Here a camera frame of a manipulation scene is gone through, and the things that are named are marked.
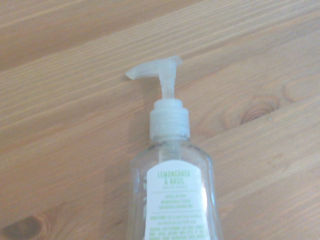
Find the product label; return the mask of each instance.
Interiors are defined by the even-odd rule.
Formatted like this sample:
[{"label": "product label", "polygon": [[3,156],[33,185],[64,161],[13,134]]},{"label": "product label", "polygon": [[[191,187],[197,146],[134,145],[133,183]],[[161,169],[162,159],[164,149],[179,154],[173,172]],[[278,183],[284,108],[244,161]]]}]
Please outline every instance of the product label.
[{"label": "product label", "polygon": [[210,240],[207,194],[195,165],[169,160],[146,175],[144,240]]}]

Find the white pump head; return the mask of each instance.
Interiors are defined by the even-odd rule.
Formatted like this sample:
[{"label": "white pump head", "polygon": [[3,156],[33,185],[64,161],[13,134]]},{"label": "white pump head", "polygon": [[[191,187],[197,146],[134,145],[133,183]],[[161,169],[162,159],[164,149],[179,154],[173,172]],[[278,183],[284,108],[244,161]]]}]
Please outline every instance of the white pump head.
[{"label": "white pump head", "polygon": [[183,108],[182,101],[174,98],[176,71],[181,64],[180,57],[172,56],[142,63],[125,74],[131,80],[147,77],[160,79],[162,99],[154,103],[150,113],[151,140],[190,137],[189,112]]}]

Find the wood grain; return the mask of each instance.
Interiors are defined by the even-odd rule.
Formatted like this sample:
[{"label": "wood grain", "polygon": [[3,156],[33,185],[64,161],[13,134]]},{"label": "wood grain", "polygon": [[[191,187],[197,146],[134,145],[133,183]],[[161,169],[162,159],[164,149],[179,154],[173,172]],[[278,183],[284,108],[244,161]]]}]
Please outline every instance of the wood grain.
[{"label": "wood grain", "polygon": [[124,73],[171,55],[225,239],[319,239],[319,37],[317,0],[1,2],[0,240],[124,239],[161,94]]}]

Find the soap dispenser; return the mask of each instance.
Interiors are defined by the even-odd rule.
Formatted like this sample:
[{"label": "soap dispenser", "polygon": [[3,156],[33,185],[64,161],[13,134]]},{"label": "soap dispenser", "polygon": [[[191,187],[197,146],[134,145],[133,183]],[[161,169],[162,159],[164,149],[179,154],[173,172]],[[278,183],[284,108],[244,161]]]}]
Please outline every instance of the soap dispenser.
[{"label": "soap dispenser", "polygon": [[213,161],[190,142],[189,112],[175,98],[178,56],[135,66],[132,80],[159,77],[150,147],[130,163],[127,240],[222,240]]}]

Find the bottle shoulder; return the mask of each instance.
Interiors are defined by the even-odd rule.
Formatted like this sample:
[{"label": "bottle shoulder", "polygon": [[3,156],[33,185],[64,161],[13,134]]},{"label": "bottle shoulder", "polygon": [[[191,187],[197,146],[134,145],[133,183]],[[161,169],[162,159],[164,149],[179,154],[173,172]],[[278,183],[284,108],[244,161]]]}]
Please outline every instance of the bottle shoulder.
[{"label": "bottle shoulder", "polygon": [[190,141],[162,141],[150,145],[132,161],[132,168],[151,168],[161,162],[181,160],[198,167],[211,166],[211,157]]}]

